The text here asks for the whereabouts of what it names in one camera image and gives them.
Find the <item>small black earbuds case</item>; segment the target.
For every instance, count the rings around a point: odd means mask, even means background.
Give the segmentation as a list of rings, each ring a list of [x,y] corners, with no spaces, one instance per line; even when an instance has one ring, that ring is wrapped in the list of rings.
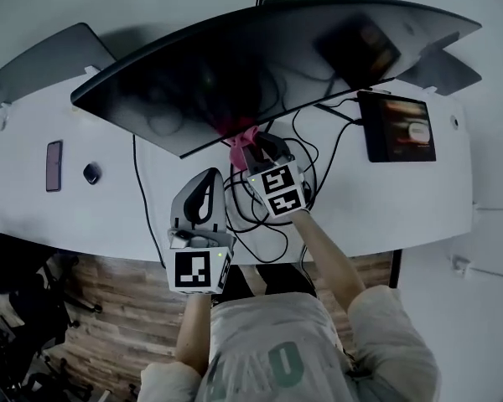
[[[83,169],[83,176],[90,185],[97,184],[101,179],[101,169],[96,162],[88,163]]]

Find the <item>person's light grey shirt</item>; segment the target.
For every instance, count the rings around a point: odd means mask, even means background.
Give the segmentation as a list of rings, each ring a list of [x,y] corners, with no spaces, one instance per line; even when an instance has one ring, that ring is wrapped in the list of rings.
[[[216,306],[205,374],[153,363],[137,402],[438,402],[440,373],[396,291],[375,286],[348,311],[347,357],[324,305],[306,293]]]

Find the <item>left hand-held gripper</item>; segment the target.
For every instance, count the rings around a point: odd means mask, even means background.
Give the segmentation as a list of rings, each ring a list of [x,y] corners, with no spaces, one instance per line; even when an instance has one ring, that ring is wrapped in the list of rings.
[[[169,231],[167,250],[169,289],[183,294],[221,294],[236,238],[224,233],[226,197],[217,168],[208,168],[186,183],[174,197],[170,220],[173,229]]]

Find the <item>dark grey desk divider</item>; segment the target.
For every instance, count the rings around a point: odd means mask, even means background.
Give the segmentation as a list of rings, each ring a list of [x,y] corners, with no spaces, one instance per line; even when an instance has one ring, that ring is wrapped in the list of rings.
[[[434,88],[438,95],[449,96],[482,80],[467,64],[443,49],[425,54],[398,80],[422,89]]]
[[[103,70],[114,56],[86,23],[77,23],[44,39],[0,69],[0,106],[85,73]]]

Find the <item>black office chair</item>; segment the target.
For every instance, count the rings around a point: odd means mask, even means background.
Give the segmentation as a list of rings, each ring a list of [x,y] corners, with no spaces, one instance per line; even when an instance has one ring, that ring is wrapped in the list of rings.
[[[0,234],[0,295],[8,296],[22,325],[12,327],[0,316],[0,390],[13,402],[89,402],[93,387],[72,382],[60,360],[48,373],[31,373],[34,358],[47,348],[60,345],[70,328],[79,322],[70,318],[71,305],[89,313],[101,306],[88,306],[69,295],[65,284],[78,264],[77,254],[65,252],[62,273],[54,276],[48,262],[60,254],[56,248]]]

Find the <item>dark smartphone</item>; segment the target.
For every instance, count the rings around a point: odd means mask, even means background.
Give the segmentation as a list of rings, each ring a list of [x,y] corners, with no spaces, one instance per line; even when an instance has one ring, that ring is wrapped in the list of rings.
[[[46,150],[45,188],[47,193],[61,190],[63,141],[50,142]]]

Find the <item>person's right forearm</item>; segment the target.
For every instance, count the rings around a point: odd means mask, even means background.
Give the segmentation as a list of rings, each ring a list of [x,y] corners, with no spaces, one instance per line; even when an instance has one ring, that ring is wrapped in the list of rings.
[[[366,290],[351,260],[321,229],[311,214],[299,210],[290,215],[317,269],[340,307],[348,312],[352,302]]]

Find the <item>black monitor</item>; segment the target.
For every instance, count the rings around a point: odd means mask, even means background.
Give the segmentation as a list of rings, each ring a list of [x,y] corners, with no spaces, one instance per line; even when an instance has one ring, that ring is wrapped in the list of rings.
[[[266,0],[138,49],[70,100],[183,158],[392,80],[479,28],[457,13],[399,0]]]

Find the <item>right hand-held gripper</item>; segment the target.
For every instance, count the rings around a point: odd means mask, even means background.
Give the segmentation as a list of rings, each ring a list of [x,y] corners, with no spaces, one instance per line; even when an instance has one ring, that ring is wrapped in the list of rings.
[[[257,161],[257,147],[247,145],[242,155],[247,182],[274,219],[306,208],[303,174],[287,143],[270,133],[257,133],[257,146],[271,159]]]

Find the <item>person's dark trousers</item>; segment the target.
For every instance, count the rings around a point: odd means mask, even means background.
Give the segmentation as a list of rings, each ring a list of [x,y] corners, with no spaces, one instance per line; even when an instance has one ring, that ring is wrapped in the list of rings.
[[[258,275],[266,284],[266,295],[283,293],[307,293],[316,297],[316,291],[312,283],[295,266],[289,263],[274,265],[257,265]],[[219,303],[237,301],[254,297],[243,271],[238,265],[232,265],[229,269],[224,290],[216,297]]]

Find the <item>white wall socket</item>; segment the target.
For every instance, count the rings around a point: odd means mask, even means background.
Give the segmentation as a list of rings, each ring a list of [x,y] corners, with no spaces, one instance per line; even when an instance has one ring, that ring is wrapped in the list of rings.
[[[461,255],[451,255],[449,257],[449,262],[452,271],[463,278],[465,278],[471,270],[472,262]]]

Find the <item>person's left forearm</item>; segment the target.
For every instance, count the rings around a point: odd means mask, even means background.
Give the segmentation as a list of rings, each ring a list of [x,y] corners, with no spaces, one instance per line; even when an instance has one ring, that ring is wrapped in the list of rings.
[[[175,349],[175,359],[201,376],[209,366],[210,310],[211,295],[188,297]]]

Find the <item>black tablet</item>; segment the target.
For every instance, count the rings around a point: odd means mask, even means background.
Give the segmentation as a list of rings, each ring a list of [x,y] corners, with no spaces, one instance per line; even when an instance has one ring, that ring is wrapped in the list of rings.
[[[425,102],[363,90],[357,102],[371,162],[436,160]]]

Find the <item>pink cloth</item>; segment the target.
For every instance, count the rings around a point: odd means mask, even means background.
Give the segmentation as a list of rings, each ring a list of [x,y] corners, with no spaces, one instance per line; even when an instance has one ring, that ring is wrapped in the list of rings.
[[[257,145],[256,136],[258,132],[259,127],[252,126],[228,140],[228,143],[230,144],[230,162],[239,171],[247,170],[244,150],[246,147],[255,147]]]

